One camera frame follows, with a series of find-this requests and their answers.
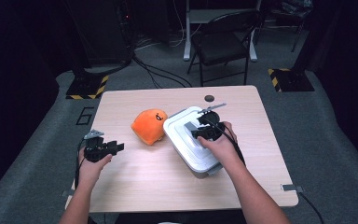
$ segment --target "orange plush toy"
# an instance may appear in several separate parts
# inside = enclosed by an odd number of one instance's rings
[[[131,128],[142,141],[151,146],[164,136],[162,125],[167,118],[167,114],[160,109],[148,109],[136,117]]]

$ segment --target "human arm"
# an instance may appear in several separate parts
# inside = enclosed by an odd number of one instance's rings
[[[237,142],[237,136],[232,131],[231,123],[224,122],[224,124],[227,135]],[[226,136],[222,134],[221,137],[213,142],[202,137],[199,137],[198,140],[204,147],[210,149],[225,167],[237,191],[242,212],[248,224],[290,223],[283,210],[257,183],[240,160],[234,146]]]
[[[112,157],[109,154],[102,160],[93,163],[84,158],[84,148],[79,151],[79,183],[71,202],[61,217],[60,224],[88,222],[92,189],[100,177],[101,170],[112,160]]]

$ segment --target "human hand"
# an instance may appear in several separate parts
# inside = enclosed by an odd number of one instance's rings
[[[231,123],[226,121],[223,123],[226,126],[225,133],[237,143],[237,135],[232,130]],[[208,141],[201,136],[197,140],[199,140],[203,147],[210,149],[223,166],[235,160],[241,160],[231,141],[224,134],[215,141]]]
[[[104,166],[112,160],[113,155],[106,155],[103,159],[97,162],[88,161],[84,157],[84,148],[79,151],[79,183],[78,188],[85,188],[92,190],[97,183],[98,178],[100,177],[101,170]]]

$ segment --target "white plastic container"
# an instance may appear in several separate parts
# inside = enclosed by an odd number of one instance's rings
[[[223,167],[211,150],[203,147],[191,134],[190,130],[203,126],[197,120],[202,115],[199,114],[201,110],[191,106],[169,117],[163,125],[174,148],[197,178],[213,175]]]

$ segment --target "black chair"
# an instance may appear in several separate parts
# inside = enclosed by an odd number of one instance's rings
[[[222,15],[209,21],[203,27],[200,34],[195,34],[191,37],[195,53],[187,73],[189,74],[193,64],[199,64],[201,87],[203,87],[204,82],[244,73],[243,85],[246,85],[251,34],[259,22],[260,12],[254,8]],[[243,35],[243,38],[239,39],[237,35]],[[198,63],[194,63],[196,56],[199,57]],[[219,76],[208,80],[203,79],[203,65],[209,66],[224,63],[226,66],[228,62],[238,59],[246,59],[244,72]]]
[[[262,5],[260,7],[261,12],[261,22],[258,27],[258,31],[254,36],[254,43],[257,45],[258,38],[260,37],[261,29],[264,26],[266,18],[268,15],[275,18],[277,21],[281,20],[290,25],[297,26],[296,28],[296,41],[292,47],[292,52],[295,51],[298,39],[301,36],[302,29],[304,27],[304,23],[306,18],[312,12],[312,7],[303,7],[301,9],[288,8],[289,6],[285,6],[284,1],[274,1],[274,0],[263,0]]]

